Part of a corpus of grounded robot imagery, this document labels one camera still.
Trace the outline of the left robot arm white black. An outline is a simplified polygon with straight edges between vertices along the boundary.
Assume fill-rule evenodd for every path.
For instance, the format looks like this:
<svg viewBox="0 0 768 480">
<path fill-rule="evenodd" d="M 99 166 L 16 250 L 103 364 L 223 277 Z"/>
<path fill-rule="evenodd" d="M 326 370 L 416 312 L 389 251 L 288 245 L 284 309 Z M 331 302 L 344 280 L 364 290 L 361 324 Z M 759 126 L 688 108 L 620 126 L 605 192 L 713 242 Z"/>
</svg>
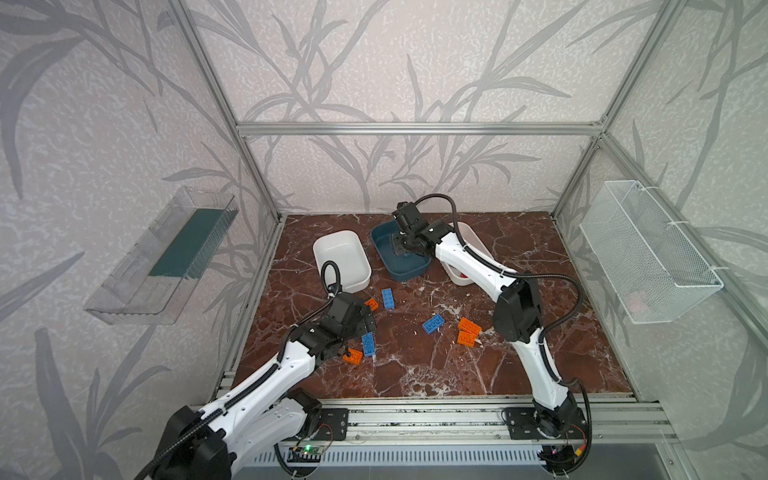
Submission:
<svg viewBox="0 0 768 480">
<path fill-rule="evenodd" d="M 321 403 L 299 383 L 375 327 L 369 305 L 343 291 L 339 266 L 327 260 L 322 267 L 334 276 L 324 287 L 327 301 L 292 325 L 277 353 L 237 387 L 198 410 L 175 412 L 138 478 L 231 479 L 256 454 L 319 430 Z"/>
</svg>

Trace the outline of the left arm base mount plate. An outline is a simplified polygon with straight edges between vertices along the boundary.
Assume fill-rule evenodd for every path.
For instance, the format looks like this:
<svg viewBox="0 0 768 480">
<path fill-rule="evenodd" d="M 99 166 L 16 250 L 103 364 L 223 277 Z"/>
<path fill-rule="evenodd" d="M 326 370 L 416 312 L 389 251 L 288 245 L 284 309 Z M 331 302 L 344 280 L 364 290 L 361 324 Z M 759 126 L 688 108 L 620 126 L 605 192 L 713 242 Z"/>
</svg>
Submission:
<svg viewBox="0 0 768 480">
<path fill-rule="evenodd" d="M 335 442 L 347 436 L 350 411 L 346 408 L 321 408 L 310 412 L 298 434 L 302 440 Z"/>
</svg>

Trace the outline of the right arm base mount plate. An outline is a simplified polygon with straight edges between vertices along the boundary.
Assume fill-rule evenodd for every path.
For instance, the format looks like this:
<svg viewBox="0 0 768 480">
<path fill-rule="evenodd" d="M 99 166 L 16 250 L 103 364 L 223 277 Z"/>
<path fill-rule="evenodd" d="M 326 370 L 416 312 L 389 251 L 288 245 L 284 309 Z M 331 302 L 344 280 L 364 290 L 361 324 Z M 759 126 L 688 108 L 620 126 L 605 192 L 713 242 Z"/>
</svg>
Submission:
<svg viewBox="0 0 768 480">
<path fill-rule="evenodd" d="M 501 411 L 501 419 L 511 440 L 530 440 L 541 442 L 568 442 L 584 439 L 590 432 L 591 425 L 581 408 L 577 409 L 575 420 L 557 436 L 544 435 L 537 426 L 536 411 L 533 407 L 511 406 Z"/>
</svg>

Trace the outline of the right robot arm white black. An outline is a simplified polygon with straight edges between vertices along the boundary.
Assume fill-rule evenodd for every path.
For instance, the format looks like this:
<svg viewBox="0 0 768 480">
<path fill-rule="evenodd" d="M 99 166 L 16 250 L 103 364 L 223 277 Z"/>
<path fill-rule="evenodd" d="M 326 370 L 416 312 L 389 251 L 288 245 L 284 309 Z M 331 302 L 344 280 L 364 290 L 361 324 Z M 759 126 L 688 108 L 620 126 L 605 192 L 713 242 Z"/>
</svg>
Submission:
<svg viewBox="0 0 768 480">
<path fill-rule="evenodd" d="M 424 218 L 418 205 L 429 199 L 449 203 L 449 223 Z M 564 274 L 520 273 L 475 249 L 460 232 L 455 201 L 446 194 L 427 194 L 414 202 L 400 202 L 393 217 L 398 225 L 392 241 L 396 253 L 434 257 L 467 276 L 495 302 L 493 327 L 512 344 L 522 362 L 532 388 L 537 429 L 546 438 L 560 437 L 576 418 L 578 405 L 570 391 L 571 383 L 556 368 L 546 337 L 582 310 L 584 289 L 579 282 Z M 576 294 L 575 305 L 547 326 L 542 324 L 540 279 L 565 281 Z"/>
</svg>

